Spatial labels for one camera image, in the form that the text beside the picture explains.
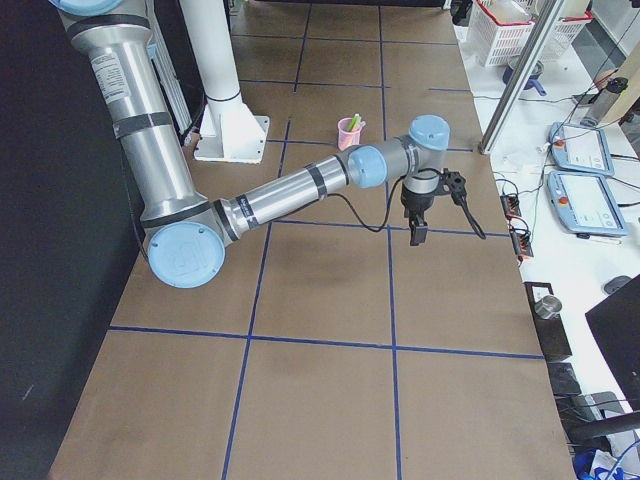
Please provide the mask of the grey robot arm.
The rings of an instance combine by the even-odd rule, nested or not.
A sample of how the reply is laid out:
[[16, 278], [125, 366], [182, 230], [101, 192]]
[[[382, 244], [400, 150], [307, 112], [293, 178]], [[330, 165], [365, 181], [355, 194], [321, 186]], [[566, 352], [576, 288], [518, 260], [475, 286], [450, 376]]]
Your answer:
[[302, 210], [354, 185], [401, 180], [413, 244], [425, 240], [425, 211], [448, 192], [444, 156], [448, 123], [415, 118], [407, 134], [352, 146], [233, 199], [200, 194], [186, 164], [148, 54], [147, 1], [60, 1], [56, 5], [73, 47], [85, 54], [109, 110], [113, 130], [144, 201], [148, 263], [164, 283], [195, 288], [221, 269], [225, 249], [248, 231]]

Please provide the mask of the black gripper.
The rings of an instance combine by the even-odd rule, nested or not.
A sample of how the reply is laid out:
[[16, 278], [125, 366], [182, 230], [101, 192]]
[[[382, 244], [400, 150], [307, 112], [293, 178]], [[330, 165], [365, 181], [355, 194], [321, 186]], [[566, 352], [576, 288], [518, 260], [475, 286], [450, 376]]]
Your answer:
[[434, 198], [435, 196], [432, 193], [416, 193], [407, 187], [402, 188], [401, 203], [404, 207], [404, 217], [410, 225], [411, 246], [418, 246], [426, 242], [429, 228], [427, 224], [421, 223], [425, 222], [424, 212], [433, 205]]

